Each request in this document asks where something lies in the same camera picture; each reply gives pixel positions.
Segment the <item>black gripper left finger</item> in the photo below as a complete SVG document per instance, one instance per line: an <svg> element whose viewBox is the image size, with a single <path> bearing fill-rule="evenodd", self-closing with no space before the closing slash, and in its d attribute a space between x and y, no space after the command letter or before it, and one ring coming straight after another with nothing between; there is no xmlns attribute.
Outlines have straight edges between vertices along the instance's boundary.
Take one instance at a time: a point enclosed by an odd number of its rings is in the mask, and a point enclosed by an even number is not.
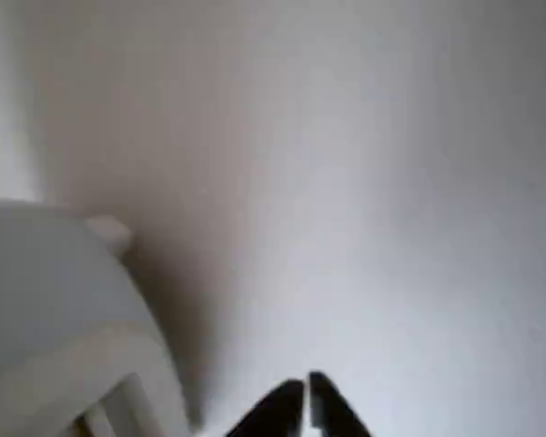
<svg viewBox="0 0 546 437"><path fill-rule="evenodd" d="M301 431L305 384L285 380L270 391L227 433L227 437L289 437Z"/></svg>

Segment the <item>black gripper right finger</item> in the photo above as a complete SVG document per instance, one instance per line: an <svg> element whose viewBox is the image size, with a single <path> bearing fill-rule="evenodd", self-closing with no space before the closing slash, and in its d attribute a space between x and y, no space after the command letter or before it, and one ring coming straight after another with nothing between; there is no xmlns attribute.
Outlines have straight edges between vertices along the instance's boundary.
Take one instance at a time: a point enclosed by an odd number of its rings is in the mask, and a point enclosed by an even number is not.
<svg viewBox="0 0 546 437"><path fill-rule="evenodd" d="M311 424L322 436L371 437L372 434L338 387L322 371L308 375Z"/></svg>

